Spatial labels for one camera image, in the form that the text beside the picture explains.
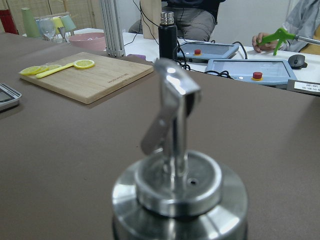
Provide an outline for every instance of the gray device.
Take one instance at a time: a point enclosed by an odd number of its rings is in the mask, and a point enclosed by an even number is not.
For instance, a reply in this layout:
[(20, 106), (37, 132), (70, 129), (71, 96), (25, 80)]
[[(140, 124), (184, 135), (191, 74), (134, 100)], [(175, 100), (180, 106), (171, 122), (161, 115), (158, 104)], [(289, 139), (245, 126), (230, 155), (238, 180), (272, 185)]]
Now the gray device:
[[(297, 80), (284, 59), (210, 59), (206, 71), (228, 71), (235, 80), (277, 88), (286, 88), (289, 79)], [(261, 73), (261, 79), (255, 79), (254, 73)]]
[[(212, 42), (185, 42), (181, 44), (185, 60), (190, 63), (207, 63), (209, 59), (229, 59), (236, 54), (238, 45)], [(184, 60), (181, 51), (177, 53), (180, 60)]]
[(19, 104), (21, 93), (4, 83), (0, 83), (0, 111)]

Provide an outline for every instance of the stainless steel bottle cap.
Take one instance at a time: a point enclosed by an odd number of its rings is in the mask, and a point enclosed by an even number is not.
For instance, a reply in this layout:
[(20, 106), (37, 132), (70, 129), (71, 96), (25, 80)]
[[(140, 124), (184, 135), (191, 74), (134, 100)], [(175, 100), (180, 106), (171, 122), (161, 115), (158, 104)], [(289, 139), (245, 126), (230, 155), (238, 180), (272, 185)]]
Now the stainless steel bottle cap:
[(241, 179), (186, 149), (187, 117), (201, 99), (200, 86), (172, 60), (160, 58), (154, 68), (162, 77), (161, 108), (141, 141), (148, 156), (115, 183), (115, 239), (247, 239), (248, 195)]
[(175, 23), (174, 12), (173, 11), (163, 11), (160, 15), (161, 25), (172, 25)]

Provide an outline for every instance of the lemon slice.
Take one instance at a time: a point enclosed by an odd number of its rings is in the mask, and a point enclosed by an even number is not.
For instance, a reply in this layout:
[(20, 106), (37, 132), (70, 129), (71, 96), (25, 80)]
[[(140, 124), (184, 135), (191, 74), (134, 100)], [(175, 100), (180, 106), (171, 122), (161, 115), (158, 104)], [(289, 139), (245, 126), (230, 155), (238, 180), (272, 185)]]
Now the lemon slice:
[(31, 75), (43, 73), (43, 72), (47, 71), (48, 69), (49, 69), (49, 67), (47, 65), (42, 65), (42, 66), (40, 66), (40, 68), (37, 71), (33, 72)]
[(57, 69), (57, 68), (60, 68), (62, 67), (62, 65), (59, 65), (59, 64), (53, 64), (53, 65), (48, 65), (48, 70), (52, 70), (52, 69)]
[(33, 75), (34, 73), (36, 73), (37, 71), (39, 71), (39, 69), (41, 68), (41, 66), (30, 66), (27, 67), (25, 69), (23, 69), (21, 72), (19, 72), (21, 75), (27, 76), (27, 75)]
[(88, 59), (80, 59), (73, 63), (73, 66), (75, 66), (78, 69), (88, 69), (95, 65), (95, 61), (88, 60)]

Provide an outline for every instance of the black thermos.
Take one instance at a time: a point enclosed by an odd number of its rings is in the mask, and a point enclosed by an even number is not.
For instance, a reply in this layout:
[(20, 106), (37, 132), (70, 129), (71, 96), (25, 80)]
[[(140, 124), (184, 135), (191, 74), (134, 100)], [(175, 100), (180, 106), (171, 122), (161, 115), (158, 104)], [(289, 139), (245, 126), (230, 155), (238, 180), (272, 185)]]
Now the black thermos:
[(177, 59), (177, 26), (172, 11), (161, 12), (159, 31), (160, 58)]

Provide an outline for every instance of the wooden cutting board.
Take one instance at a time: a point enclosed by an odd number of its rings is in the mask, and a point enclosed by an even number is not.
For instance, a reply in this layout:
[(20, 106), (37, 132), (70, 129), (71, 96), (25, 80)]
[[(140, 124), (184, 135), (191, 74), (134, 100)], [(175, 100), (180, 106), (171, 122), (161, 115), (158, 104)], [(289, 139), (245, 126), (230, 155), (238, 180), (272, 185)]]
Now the wooden cutting board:
[(20, 78), (82, 103), (91, 104), (154, 70), (150, 65), (87, 52), (80, 52), (48, 65), (65, 65), (80, 59), (93, 60), (95, 66), (87, 69), (70, 67), (40, 79), (34, 75), (20, 75)]

